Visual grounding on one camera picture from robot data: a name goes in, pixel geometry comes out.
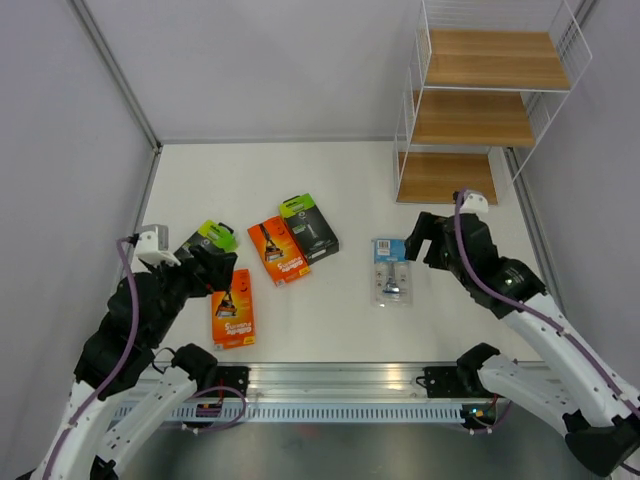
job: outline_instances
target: gray floor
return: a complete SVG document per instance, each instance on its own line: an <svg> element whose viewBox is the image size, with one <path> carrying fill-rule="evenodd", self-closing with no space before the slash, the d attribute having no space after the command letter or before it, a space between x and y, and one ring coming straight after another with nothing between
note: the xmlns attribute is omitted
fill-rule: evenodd
<svg viewBox="0 0 640 480"><path fill-rule="evenodd" d="M590 479L528 413L491 436L424 425L246 424L194 437L159 431L124 480Z"/></svg>

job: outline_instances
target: orange box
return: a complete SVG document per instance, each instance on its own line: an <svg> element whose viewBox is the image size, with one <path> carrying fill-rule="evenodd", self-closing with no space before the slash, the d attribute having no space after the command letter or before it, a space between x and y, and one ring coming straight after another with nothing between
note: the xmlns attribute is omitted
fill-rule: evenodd
<svg viewBox="0 0 640 480"><path fill-rule="evenodd" d="M249 270L236 270L231 290L211 295L211 327L214 350L256 342Z"/></svg>
<svg viewBox="0 0 640 480"><path fill-rule="evenodd" d="M311 271L280 217L254 225L248 232L276 287L291 283Z"/></svg>

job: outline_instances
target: black box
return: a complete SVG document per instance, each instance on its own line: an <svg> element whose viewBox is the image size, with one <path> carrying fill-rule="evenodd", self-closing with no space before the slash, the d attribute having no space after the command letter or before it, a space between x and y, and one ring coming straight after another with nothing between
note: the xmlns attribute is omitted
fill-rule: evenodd
<svg viewBox="0 0 640 480"><path fill-rule="evenodd" d="M309 265L340 250L338 238L308 193L285 200L280 216Z"/></svg>

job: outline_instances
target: cardboard box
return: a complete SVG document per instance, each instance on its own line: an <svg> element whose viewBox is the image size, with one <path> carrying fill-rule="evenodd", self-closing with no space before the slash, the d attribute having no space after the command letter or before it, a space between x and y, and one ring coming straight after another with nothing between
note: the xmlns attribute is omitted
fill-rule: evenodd
<svg viewBox="0 0 640 480"><path fill-rule="evenodd" d="M280 217L254 225L248 232L276 287L311 271Z"/></svg>
<svg viewBox="0 0 640 480"><path fill-rule="evenodd" d="M338 238L308 193L284 201L280 216L309 265L340 250Z"/></svg>
<svg viewBox="0 0 640 480"><path fill-rule="evenodd" d="M249 270L236 270L231 290L211 295L211 326L215 350L256 342Z"/></svg>
<svg viewBox="0 0 640 480"><path fill-rule="evenodd" d="M178 260L191 257L189 247L201 245L211 253L220 251L233 252L238 244L233 236L233 230L224 223L215 223L212 220L204 222L189 239L184 242L174 255Z"/></svg>

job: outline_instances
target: blue and white package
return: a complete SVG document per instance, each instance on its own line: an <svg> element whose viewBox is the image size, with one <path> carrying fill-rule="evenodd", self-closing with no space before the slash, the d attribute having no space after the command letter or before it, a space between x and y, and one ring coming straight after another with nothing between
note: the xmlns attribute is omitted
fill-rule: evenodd
<svg viewBox="0 0 640 480"><path fill-rule="evenodd" d="M411 305L411 268L404 257L403 239L373 239L373 271L376 305Z"/></svg>

